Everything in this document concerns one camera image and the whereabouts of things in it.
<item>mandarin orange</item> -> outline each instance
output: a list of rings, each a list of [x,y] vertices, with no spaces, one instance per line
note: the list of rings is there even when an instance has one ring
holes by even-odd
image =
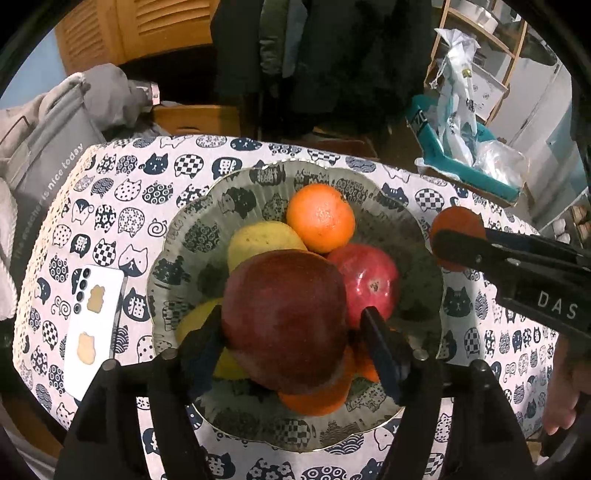
[[[287,224],[310,251],[326,254],[351,240],[355,232],[355,214],[338,190],[314,183],[306,185],[291,198],[287,206]]]

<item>human hand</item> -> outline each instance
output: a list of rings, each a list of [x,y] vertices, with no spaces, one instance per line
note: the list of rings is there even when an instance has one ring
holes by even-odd
[[[548,399],[542,421],[544,430],[553,435],[559,428],[569,429],[575,420],[574,410],[581,392],[591,394],[591,363],[566,362],[569,340],[558,336],[554,350],[554,368],[548,383]]]

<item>table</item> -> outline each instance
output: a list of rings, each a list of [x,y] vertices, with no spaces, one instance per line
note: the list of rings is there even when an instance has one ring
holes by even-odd
[[[77,408],[64,391],[62,370],[74,303],[72,272],[93,261],[110,261],[111,266],[132,272],[124,296],[125,301],[132,299],[134,308],[123,308],[115,358],[122,364],[150,359],[140,355],[140,350],[153,342],[146,282],[174,215],[225,174],[260,162],[294,158],[367,175],[384,193],[407,206],[426,236],[437,213],[450,205],[480,213],[490,228],[537,234],[503,208],[462,187],[362,158],[212,135],[116,140],[90,147],[43,224],[15,324],[14,366],[39,402],[65,428]],[[124,209],[139,210],[141,215],[122,214]],[[113,245],[114,251],[109,252],[106,245]],[[147,253],[143,253],[146,258],[142,261],[140,252],[144,249]],[[137,255],[134,269],[122,263],[125,252],[126,259]],[[57,265],[62,275],[56,274]],[[495,286],[480,272],[444,270],[444,283],[440,357],[454,364],[468,364],[476,358],[487,361],[528,436],[541,426],[556,332],[497,305]],[[440,471],[452,408],[451,401],[442,402],[427,478],[436,478]],[[386,456],[402,413],[385,426],[353,435],[337,446],[290,453],[225,436],[193,407],[189,410],[214,476],[248,480],[312,480],[318,475],[326,480],[371,480]],[[161,479],[164,470],[146,399],[138,399],[138,416],[151,476]]]

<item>blue wall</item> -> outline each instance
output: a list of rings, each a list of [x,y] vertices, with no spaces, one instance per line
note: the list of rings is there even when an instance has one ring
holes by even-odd
[[[52,30],[35,47],[8,85],[0,98],[0,109],[23,105],[65,78],[56,34]]]

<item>fruit bowl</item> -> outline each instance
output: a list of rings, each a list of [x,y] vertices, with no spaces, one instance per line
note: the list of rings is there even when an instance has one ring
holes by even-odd
[[[330,184],[347,198],[356,219],[352,242],[378,247],[394,259],[400,301],[387,323],[407,335],[413,348],[437,355],[443,277],[413,215],[361,173],[301,160],[233,172],[175,216],[147,286],[156,353],[177,346],[174,331],[195,306],[222,297],[233,233],[262,220],[284,220],[289,199],[310,183]],[[340,409],[320,417],[293,413],[275,392],[250,380],[214,379],[194,404],[224,434],[295,452],[331,447],[400,410],[379,383],[364,378],[353,380]]]

